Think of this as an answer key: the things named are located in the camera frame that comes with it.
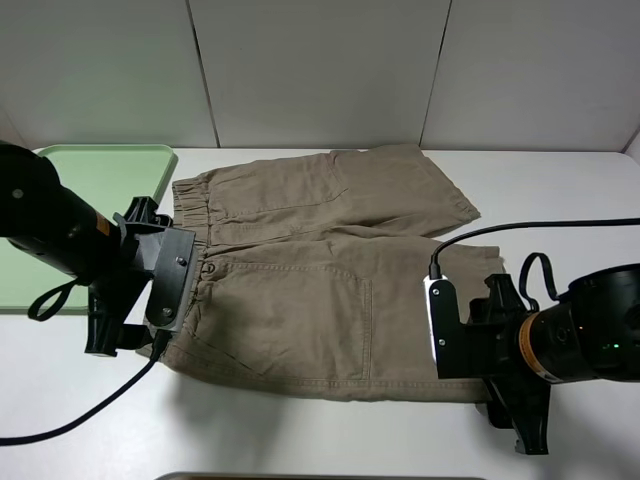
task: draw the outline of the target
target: black cylindrical motor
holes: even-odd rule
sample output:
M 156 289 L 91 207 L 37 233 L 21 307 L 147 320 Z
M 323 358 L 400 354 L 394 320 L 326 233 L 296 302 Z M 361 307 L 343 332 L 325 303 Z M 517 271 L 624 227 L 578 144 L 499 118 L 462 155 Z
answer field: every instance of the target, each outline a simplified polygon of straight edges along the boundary
M 518 333 L 526 364 L 550 383 L 640 381 L 640 264 L 579 278 Z
M 116 258 L 120 231 L 60 184 L 51 162 L 0 143 L 0 236 L 89 284 Z

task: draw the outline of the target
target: white table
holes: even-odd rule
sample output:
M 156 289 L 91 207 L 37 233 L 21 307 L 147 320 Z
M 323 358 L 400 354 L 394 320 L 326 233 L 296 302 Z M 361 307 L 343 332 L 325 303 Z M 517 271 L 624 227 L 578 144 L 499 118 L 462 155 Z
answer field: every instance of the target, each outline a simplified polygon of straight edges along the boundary
M 310 150 L 177 149 L 174 179 Z M 496 223 L 637 216 L 640 166 L 614 153 L 427 152 L 480 209 L 455 233 Z M 161 210 L 171 213 L 167 192 Z M 600 268 L 640 262 L 640 228 L 497 233 L 510 272 L 549 254 L 558 288 Z M 532 292 L 544 299 L 540 276 Z M 141 299 L 132 318 L 140 318 Z M 0 317 L 0 435 L 58 427 L 84 413 L 145 359 L 82 353 L 83 317 L 44 324 Z M 155 367 L 87 424 L 60 438 L 0 449 L 1 479 L 153 479 L 170 472 L 475 477 L 635 478 L 640 386 L 595 381 L 553 388 L 548 457 L 513 452 L 473 405 L 300 400 L 200 383 Z

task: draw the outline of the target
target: light green tray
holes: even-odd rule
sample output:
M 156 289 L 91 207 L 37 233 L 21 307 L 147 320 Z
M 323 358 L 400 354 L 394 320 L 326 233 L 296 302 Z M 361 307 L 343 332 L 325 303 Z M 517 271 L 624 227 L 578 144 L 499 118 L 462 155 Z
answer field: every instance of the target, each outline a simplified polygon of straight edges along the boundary
M 108 219 L 114 212 L 124 214 L 133 197 L 160 203 L 177 162 L 165 145 L 54 145 L 38 155 L 51 160 L 62 185 Z M 0 313 L 24 313 L 41 294 L 70 279 L 5 239 L 0 239 L 0 265 Z M 86 308 L 87 289 L 75 287 L 61 313 Z

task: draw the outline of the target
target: khaki shorts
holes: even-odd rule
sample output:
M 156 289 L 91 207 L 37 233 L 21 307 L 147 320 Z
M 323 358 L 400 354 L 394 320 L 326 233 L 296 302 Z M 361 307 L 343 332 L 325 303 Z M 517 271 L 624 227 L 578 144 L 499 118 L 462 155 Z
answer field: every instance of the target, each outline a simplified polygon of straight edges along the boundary
M 221 168 L 174 183 L 175 222 L 199 264 L 163 362 L 205 382 L 334 400 L 474 402 L 438 380 L 422 280 L 433 237 L 478 211 L 417 146 Z M 462 318 L 495 247 L 441 257 Z

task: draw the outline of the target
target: cable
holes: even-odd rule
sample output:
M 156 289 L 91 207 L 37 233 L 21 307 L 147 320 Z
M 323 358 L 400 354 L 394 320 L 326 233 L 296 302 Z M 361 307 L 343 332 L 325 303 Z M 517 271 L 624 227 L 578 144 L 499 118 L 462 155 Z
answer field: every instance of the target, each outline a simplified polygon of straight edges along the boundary
M 125 383 L 118 390 L 113 392 L 110 396 L 105 398 L 102 402 L 100 402 L 98 405 L 93 407 L 84 415 L 81 415 L 80 417 L 76 418 L 72 422 L 69 422 L 66 425 L 63 425 L 62 427 L 56 428 L 54 430 L 50 430 L 48 432 L 38 433 L 36 435 L 27 435 L 24 437 L 0 438 L 0 447 L 28 445 L 30 443 L 43 442 L 45 440 L 49 440 L 51 438 L 58 437 L 60 435 L 64 435 L 65 433 L 70 432 L 74 428 L 79 427 L 84 422 L 89 420 L 91 417 L 93 417 L 100 411 L 104 410 L 111 403 L 117 400 L 123 393 L 125 393 L 127 390 L 133 387 L 136 383 L 138 383 L 138 381 L 142 377 L 144 377 L 149 372 L 149 370 L 151 370 L 151 367 L 153 367 L 155 363 L 160 359 L 160 356 L 162 355 L 165 348 L 167 347 L 169 340 L 171 340 L 171 333 L 169 331 L 158 330 L 153 340 L 153 347 L 151 350 L 151 356 L 149 357 L 149 362 L 147 362 L 147 364 L 142 368 L 142 370 L 136 373 L 131 378 L 131 380 L 129 380 L 127 383 Z
M 454 237 L 451 240 L 442 242 L 440 245 L 436 247 L 436 249 L 431 254 L 431 263 L 429 264 L 429 278 L 431 278 L 431 280 L 438 280 L 442 278 L 442 273 L 440 272 L 440 264 L 438 263 L 438 256 L 445 248 L 461 240 L 477 237 L 478 235 L 484 235 L 485 233 L 501 232 L 503 230 L 516 230 L 520 228 L 623 227 L 627 225 L 640 225 L 640 218 L 616 218 L 612 220 L 560 220 L 560 221 L 549 221 L 549 222 L 518 222 L 518 223 L 505 223 L 502 225 L 494 225 L 493 227 L 473 230 L 471 232 L 458 235 L 457 237 Z

